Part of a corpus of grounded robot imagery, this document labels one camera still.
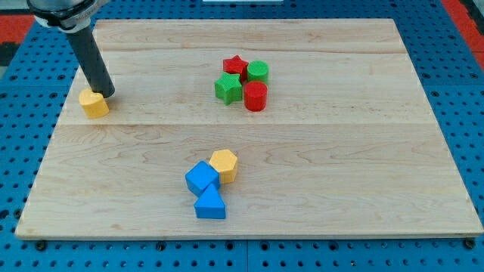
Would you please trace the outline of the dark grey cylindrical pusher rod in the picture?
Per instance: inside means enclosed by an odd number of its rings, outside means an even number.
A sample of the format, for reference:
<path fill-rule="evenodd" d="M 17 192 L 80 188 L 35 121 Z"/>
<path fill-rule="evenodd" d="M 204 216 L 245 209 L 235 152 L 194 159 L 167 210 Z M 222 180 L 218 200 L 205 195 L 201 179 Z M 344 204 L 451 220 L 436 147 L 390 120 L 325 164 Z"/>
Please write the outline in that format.
<path fill-rule="evenodd" d="M 101 94 L 103 98 L 111 97 L 115 92 L 115 87 L 90 26 L 74 33 L 67 33 L 67 40 L 91 90 L 94 93 Z"/>

